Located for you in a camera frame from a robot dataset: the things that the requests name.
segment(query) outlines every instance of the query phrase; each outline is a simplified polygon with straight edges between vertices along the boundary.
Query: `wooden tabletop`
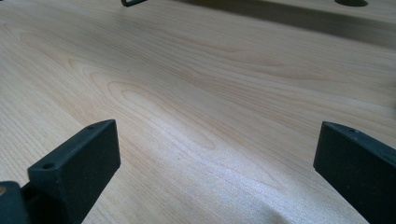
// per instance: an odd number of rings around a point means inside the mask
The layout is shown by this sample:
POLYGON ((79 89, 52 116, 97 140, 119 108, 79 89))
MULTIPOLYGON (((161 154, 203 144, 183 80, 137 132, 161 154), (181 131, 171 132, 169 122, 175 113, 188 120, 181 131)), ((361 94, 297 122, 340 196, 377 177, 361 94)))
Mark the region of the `wooden tabletop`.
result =
POLYGON ((366 223, 312 163, 323 120, 396 147, 396 6, 292 2, 0 1, 0 180, 115 119, 84 223, 366 223))

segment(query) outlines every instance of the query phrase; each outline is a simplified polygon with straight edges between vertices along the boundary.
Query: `screw hole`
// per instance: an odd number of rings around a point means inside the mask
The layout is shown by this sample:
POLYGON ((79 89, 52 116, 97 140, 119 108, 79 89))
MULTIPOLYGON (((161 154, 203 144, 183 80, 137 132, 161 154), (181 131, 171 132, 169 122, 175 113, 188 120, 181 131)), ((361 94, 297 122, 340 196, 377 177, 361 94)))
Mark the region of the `screw hole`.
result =
POLYGON ((55 164, 53 162, 47 163, 43 165, 43 169, 44 170, 48 170, 50 168, 52 168, 55 164))

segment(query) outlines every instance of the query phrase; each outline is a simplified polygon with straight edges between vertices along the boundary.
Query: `black plastic bracket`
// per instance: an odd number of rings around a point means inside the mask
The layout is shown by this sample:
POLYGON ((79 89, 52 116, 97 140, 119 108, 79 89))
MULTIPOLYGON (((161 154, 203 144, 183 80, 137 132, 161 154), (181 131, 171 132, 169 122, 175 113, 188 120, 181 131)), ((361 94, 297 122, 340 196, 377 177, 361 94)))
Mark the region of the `black plastic bracket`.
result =
POLYGON ((0 182, 0 222, 81 223, 119 167, 116 121, 90 125, 32 165, 23 188, 0 182))
POLYGON ((323 122, 314 167, 367 221, 396 223, 396 149, 323 122))
POLYGON ((147 1, 147 0, 131 0, 129 2, 127 0, 121 0, 122 5, 125 6, 125 7, 131 7, 131 6, 134 6, 136 4, 139 4, 139 3, 142 3, 142 2, 145 2, 145 1, 147 1))

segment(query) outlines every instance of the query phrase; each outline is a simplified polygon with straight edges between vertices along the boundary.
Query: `black object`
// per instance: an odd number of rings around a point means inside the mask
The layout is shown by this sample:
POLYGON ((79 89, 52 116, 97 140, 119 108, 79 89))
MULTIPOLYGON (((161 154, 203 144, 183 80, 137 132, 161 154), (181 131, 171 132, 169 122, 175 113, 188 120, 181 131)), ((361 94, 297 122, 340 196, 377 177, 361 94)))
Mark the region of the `black object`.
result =
POLYGON ((396 223, 396 149, 323 122, 314 167, 370 223, 396 223))
POLYGON ((364 0, 335 0, 334 2, 347 7, 366 7, 369 5, 364 0))
POLYGON ((0 182, 0 223, 81 223, 120 167, 114 119, 90 125, 28 169, 30 182, 0 182))
POLYGON ((147 1, 147 0, 131 0, 129 2, 127 2, 127 0, 121 0, 122 5, 125 6, 125 7, 131 7, 131 6, 134 6, 136 4, 139 4, 139 3, 142 3, 142 2, 145 2, 145 1, 147 1))

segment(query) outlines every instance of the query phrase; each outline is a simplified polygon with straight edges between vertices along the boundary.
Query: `wood grain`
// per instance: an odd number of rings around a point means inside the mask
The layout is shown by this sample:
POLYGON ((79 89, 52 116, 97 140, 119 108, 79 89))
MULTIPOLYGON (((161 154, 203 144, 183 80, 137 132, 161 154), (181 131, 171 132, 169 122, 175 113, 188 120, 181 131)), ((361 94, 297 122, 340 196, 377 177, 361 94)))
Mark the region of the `wood grain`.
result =
POLYGON ((323 120, 396 147, 396 10, 379 2, 388 21, 281 1, 2 1, 0 179, 23 185, 115 119, 122 165, 84 223, 365 223, 312 163, 323 120))

